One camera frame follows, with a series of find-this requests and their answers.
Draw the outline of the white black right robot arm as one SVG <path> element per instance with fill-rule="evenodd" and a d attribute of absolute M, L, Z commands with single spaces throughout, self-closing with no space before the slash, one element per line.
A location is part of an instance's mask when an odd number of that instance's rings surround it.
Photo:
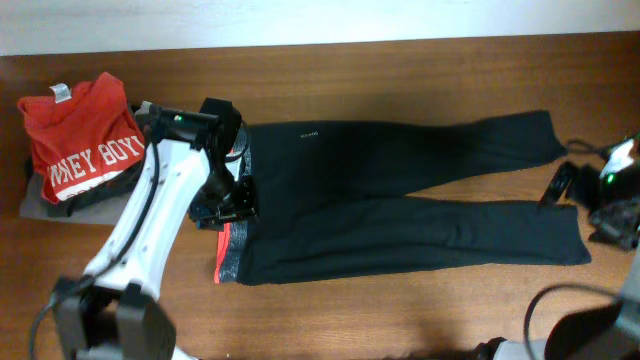
<path fill-rule="evenodd" d="M 590 239 L 628 251 L 639 250 L 639 167 L 613 172 L 589 165 L 563 163 L 540 200 L 550 206 L 562 197 L 588 210 L 594 228 Z M 574 290 L 611 299 L 605 306 L 562 317 L 542 348 L 531 340 L 530 325 L 538 303 L 554 291 Z M 523 321 L 523 341 L 498 337 L 479 344 L 469 359 L 637 359 L 639 357 L 639 260 L 635 259 L 624 288 L 618 292 L 578 283 L 560 283 L 540 290 Z"/>

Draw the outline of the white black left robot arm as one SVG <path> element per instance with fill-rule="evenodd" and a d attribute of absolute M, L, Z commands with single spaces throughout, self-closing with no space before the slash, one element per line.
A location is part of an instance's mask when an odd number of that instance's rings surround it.
<path fill-rule="evenodd" d="M 183 357 L 158 298 L 185 217 L 220 233 L 219 278 L 243 285 L 590 259 L 573 207 L 420 195 L 563 157 L 545 111 L 447 127 L 248 126 L 212 99 L 197 113 L 149 114 L 145 163 L 113 233 L 48 304 L 67 359 Z"/>

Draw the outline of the black leggings red waistband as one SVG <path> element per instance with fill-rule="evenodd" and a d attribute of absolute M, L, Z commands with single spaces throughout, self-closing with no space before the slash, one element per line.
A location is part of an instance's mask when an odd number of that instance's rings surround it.
<path fill-rule="evenodd" d="M 256 220 L 219 237 L 214 279 L 286 284 L 483 264 L 583 265 L 573 206 L 426 199 L 421 191 L 550 164 L 546 111 L 445 127 L 313 121 L 251 128 Z"/>

